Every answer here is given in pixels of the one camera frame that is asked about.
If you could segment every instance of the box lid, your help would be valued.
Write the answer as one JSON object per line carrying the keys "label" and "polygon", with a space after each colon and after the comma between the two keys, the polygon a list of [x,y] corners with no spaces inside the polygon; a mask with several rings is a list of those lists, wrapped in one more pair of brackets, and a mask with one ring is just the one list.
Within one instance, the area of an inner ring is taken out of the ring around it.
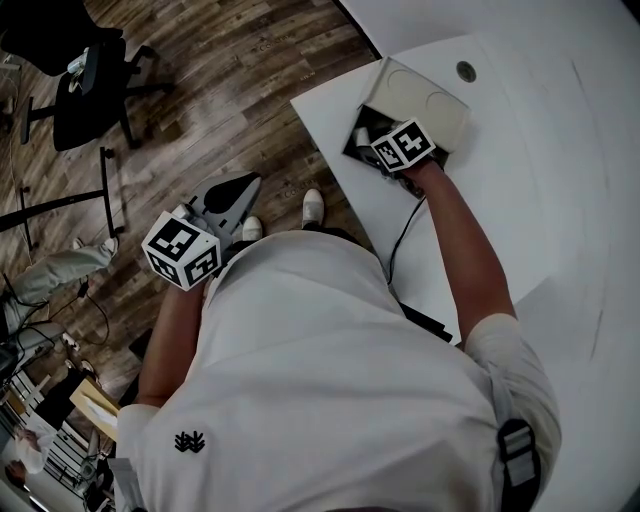
{"label": "box lid", "polygon": [[418,118],[449,153],[457,149],[469,116],[469,107],[458,98],[390,57],[372,74],[362,105],[398,121]]}

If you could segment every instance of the paper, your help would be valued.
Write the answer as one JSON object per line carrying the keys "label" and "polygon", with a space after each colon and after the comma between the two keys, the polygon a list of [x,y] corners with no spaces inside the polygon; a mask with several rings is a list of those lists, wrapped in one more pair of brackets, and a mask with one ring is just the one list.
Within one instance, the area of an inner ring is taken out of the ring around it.
{"label": "paper", "polygon": [[111,411],[108,411],[104,407],[102,407],[98,402],[96,402],[93,398],[88,395],[82,395],[84,399],[87,401],[87,406],[91,410],[93,414],[95,414],[96,418],[98,418],[101,422],[106,423],[107,425],[117,429],[118,428],[118,418],[114,416]]}

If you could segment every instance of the chair leg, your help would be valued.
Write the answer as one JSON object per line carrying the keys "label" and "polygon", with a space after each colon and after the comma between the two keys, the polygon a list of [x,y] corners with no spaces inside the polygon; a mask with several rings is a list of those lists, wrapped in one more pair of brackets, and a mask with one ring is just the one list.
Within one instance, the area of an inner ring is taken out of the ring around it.
{"label": "chair leg", "polygon": [[131,96],[142,96],[143,94],[150,94],[156,91],[163,91],[169,94],[175,88],[176,86],[170,83],[140,85],[138,87],[130,87],[129,89],[126,89],[124,92],[124,97],[129,98]]}
{"label": "chair leg", "polygon": [[22,130],[20,133],[20,143],[22,145],[29,142],[31,134],[31,123],[38,119],[45,119],[55,114],[55,105],[50,105],[44,108],[33,108],[33,96],[29,97],[27,105],[22,111]]}
{"label": "chair leg", "polygon": [[129,126],[129,116],[127,116],[127,109],[122,107],[122,114],[120,114],[120,126],[122,127],[122,131],[124,132],[124,138],[127,139],[127,143],[129,144],[129,148],[138,149],[142,146],[142,142],[138,139],[134,139],[131,134],[131,126]]}
{"label": "chair leg", "polygon": [[136,67],[138,65],[138,63],[140,62],[140,60],[142,59],[142,57],[153,57],[153,49],[150,48],[149,46],[141,46],[140,48],[138,48],[138,51],[136,52],[136,54],[133,56],[133,59],[131,59],[131,62],[129,64],[131,64],[131,66]]}

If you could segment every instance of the backpack strap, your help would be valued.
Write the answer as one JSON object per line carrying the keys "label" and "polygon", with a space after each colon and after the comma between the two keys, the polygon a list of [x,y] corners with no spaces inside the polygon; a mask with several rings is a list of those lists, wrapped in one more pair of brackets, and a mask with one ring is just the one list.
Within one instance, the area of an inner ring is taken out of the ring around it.
{"label": "backpack strap", "polygon": [[498,445],[504,465],[502,512],[531,510],[542,477],[531,425],[522,419],[508,420],[498,431]]}
{"label": "backpack strap", "polygon": [[500,377],[489,371],[496,420],[497,442],[502,462],[502,512],[528,512],[540,491],[542,470],[531,425],[520,418],[509,390]]}

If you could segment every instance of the white desk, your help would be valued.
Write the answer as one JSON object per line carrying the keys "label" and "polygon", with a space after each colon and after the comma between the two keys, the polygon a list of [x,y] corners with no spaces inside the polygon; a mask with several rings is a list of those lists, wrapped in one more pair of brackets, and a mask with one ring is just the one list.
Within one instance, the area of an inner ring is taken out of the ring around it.
{"label": "white desk", "polygon": [[[457,96],[471,108],[460,149],[446,166],[485,229],[505,268],[514,302],[550,274],[534,169],[500,79],[474,36],[415,48],[395,59]],[[456,64],[476,69],[474,83],[461,80]],[[416,200],[366,165],[342,155],[358,100],[374,65],[365,66],[294,99],[292,104],[322,152],[387,264]],[[424,209],[402,243],[394,286],[400,299],[443,322],[459,338],[457,317],[433,223]]]}

